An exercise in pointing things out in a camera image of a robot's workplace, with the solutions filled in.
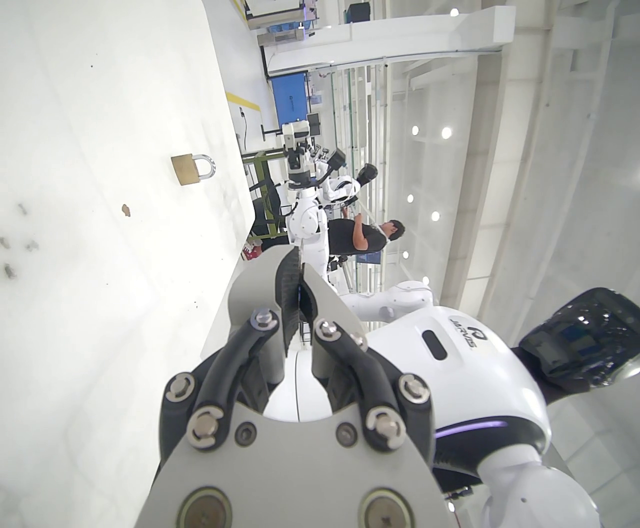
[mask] red object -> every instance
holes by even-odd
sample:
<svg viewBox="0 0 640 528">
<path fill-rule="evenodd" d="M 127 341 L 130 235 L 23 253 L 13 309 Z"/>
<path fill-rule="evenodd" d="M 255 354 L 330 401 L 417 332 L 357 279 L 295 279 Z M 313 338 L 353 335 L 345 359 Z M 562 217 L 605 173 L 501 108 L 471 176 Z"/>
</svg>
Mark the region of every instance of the red object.
<svg viewBox="0 0 640 528">
<path fill-rule="evenodd" d="M 242 253 L 246 260 L 257 259 L 260 256 L 260 253 L 258 252 L 257 248 L 252 248 L 251 250 L 247 248 L 243 248 Z"/>
</svg>

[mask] table surface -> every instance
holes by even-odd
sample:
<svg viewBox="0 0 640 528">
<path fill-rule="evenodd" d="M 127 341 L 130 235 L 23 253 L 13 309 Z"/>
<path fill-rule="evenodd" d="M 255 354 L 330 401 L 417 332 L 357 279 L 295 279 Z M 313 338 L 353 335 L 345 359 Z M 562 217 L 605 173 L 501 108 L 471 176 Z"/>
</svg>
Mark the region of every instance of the table surface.
<svg viewBox="0 0 640 528">
<path fill-rule="evenodd" d="M 253 221 L 202 3 L 3 1 L 0 115 L 0 525 L 132 526 Z"/>
</svg>

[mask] man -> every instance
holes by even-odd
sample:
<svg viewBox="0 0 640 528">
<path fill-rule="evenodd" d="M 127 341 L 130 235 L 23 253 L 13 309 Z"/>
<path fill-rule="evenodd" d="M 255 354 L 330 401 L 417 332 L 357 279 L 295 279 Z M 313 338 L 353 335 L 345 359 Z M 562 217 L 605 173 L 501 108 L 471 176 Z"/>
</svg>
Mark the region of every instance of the man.
<svg viewBox="0 0 640 528">
<path fill-rule="evenodd" d="M 377 253 L 390 240 L 404 234 L 404 225 L 398 220 L 389 220 L 380 226 L 362 223 L 362 214 L 354 220 L 338 218 L 329 220 L 329 253 L 331 255 L 358 255 Z"/>
</svg>

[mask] rubber gripper pad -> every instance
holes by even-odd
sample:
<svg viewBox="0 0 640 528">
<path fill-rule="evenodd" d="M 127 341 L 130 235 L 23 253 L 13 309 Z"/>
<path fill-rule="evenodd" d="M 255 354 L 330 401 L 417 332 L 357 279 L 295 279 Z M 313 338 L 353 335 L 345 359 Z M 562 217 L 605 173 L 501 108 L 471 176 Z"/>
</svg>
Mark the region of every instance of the rubber gripper pad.
<svg viewBox="0 0 640 528">
<path fill-rule="evenodd" d="M 278 266 L 275 280 L 275 297 L 282 310 L 282 334 L 285 350 L 300 327 L 300 250 L 293 248 Z"/>
</svg>

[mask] dirt spot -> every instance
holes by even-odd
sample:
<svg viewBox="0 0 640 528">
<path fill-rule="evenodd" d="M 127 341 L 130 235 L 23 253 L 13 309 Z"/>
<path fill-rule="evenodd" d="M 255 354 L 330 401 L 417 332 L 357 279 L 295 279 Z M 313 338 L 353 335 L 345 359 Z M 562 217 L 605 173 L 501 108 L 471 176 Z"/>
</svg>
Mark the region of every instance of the dirt spot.
<svg viewBox="0 0 640 528">
<path fill-rule="evenodd" d="M 15 278 L 16 274 L 9 264 L 4 265 L 4 273 L 8 278 Z"/>
</svg>

